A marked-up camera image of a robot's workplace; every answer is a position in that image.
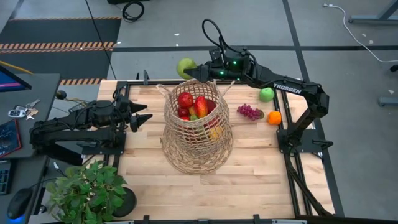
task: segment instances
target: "purple grapes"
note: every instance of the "purple grapes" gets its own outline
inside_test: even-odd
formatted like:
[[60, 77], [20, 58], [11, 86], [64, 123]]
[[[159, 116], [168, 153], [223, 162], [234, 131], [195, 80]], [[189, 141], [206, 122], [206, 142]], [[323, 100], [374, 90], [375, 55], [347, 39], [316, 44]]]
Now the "purple grapes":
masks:
[[264, 117], [264, 112], [262, 112], [262, 110], [258, 108], [252, 109], [250, 105], [247, 104], [239, 106], [236, 111], [252, 121], [262, 119]]

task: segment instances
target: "woven basket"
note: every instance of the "woven basket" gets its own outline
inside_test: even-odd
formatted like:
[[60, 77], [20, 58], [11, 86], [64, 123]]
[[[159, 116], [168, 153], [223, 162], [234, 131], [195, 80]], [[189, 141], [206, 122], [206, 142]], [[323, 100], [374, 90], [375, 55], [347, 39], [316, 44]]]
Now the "woven basket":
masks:
[[[222, 166], [232, 150], [232, 130], [229, 125], [229, 108], [223, 96], [232, 84], [221, 94], [216, 82], [200, 83], [189, 80], [177, 85], [172, 91], [157, 85], [165, 96], [164, 116], [166, 127], [162, 147], [169, 162], [186, 174], [200, 175], [213, 172]], [[191, 93], [213, 100], [217, 107], [204, 118], [184, 121], [178, 117], [177, 98]]]

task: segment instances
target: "keyboard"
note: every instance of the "keyboard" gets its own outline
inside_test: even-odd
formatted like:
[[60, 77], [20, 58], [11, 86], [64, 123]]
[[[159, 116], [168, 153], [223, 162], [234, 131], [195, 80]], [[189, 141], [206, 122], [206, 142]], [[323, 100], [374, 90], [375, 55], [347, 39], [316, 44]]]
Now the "keyboard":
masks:
[[11, 187], [11, 161], [0, 161], [0, 195], [7, 195]]

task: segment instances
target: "computer mouse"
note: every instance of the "computer mouse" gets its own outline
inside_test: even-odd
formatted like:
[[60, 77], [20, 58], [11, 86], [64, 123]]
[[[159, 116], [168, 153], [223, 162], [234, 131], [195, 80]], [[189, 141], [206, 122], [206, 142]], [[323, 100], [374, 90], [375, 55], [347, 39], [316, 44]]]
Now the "computer mouse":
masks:
[[10, 219], [19, 218], [25, 214], [27, 205], [32, 197], [33, 190], [30, 188], [20, 189], [8, 204], [7, 216]]

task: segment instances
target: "caution tape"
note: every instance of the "caution tape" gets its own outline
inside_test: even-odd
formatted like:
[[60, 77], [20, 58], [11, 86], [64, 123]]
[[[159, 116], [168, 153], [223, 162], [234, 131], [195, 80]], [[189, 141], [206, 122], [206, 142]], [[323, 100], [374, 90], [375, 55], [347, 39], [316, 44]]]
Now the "caution tape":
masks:
[[74, 78], [74, 79], [63, 79], [61, 85], [97, 85], [100, 84], [105, 78]]
[[[79, 20], [79, 19], [91, 19], [90, 17], [77, 17], [77, 18], [15, 18], [9, 21], [36, 21], [36, 20]], [[95, 17], [94, 19], [122, 19], [121, 17]]]
[[0, 53], [40, 53], [40, 52], [76, 52], [91, 50], [113, 51], [114, 42], [69, 42], [69, 43], [16, 43], [0, 44]]

